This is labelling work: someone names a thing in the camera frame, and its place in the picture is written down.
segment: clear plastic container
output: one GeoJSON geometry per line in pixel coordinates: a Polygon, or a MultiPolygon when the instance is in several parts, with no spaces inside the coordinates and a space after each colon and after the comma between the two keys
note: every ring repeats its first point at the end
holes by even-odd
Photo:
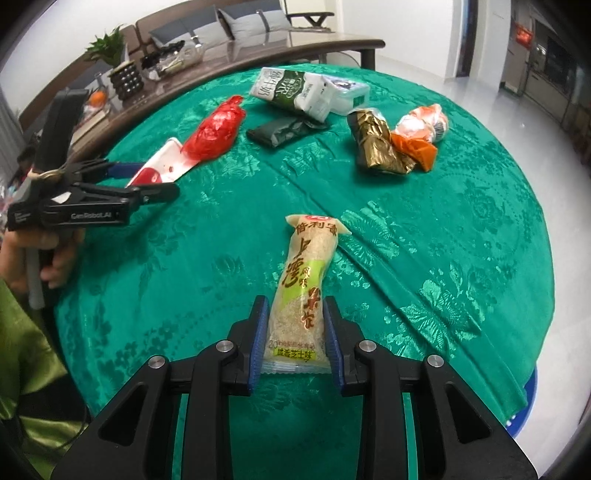
{"type": "Polygon", "coordinates": [[[369,104],[369,85],[354,80],[324,75],[328,85],[335,91],[330,101],[330,111],[337,115],[348,115],[356,108],[369,104]]]}

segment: packaged rice cracker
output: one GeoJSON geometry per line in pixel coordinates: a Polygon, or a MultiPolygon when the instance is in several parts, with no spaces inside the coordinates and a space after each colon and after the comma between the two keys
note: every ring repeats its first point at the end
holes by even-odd
{"type": "Polygon", "coordinates": [[[271,307],[262,371],[328,373],[322,279],[335,254],[339,234],[351,232],[331,217],[290,215],[286,220],[295,231],[271,307]]]}

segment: black pot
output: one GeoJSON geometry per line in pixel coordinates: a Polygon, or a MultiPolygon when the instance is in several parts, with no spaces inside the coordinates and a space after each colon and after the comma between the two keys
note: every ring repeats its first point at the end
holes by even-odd
{"type": "Polygon", "coordinates": [[[126,61],[114,68],[109,78],[121,101],[127,100],[144,88],[144,80],[132,61],[126,61]]]}

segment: potted plant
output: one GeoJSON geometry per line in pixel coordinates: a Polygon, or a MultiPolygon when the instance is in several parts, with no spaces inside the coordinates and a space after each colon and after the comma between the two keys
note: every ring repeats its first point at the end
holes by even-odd
{"type": "Polygon", "coordinates": [[[86,49],[89,61],[103,60],[107,65],[116,68],[121,64],[125,51],[125,39],[120,31],[121,26],[103,38],[95,36],[96,40],[86,49]]]}
{"type": "Polygon", "coordinates": [[[123,61],[125,56],[125,39],[116,27],[110,34],[96,40],[86,49],[89,61],[103,60],[113,67],[109,74],[111,83],[120,100],[127,100],[144,88],[144,81],[133,61],[123,61]]]}

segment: orange package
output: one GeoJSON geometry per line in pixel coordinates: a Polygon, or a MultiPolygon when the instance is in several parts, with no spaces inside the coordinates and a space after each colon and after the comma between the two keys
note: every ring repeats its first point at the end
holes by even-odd
{"type": "Polygon", "coordinates": [[[441,105],[420,106],[408,115],[404,115],[390,139],[401,153],[416,160],[424,171],[430,171],[435,163],[437,147],[449,129],[447,116],[441,111],[441,105]]]}

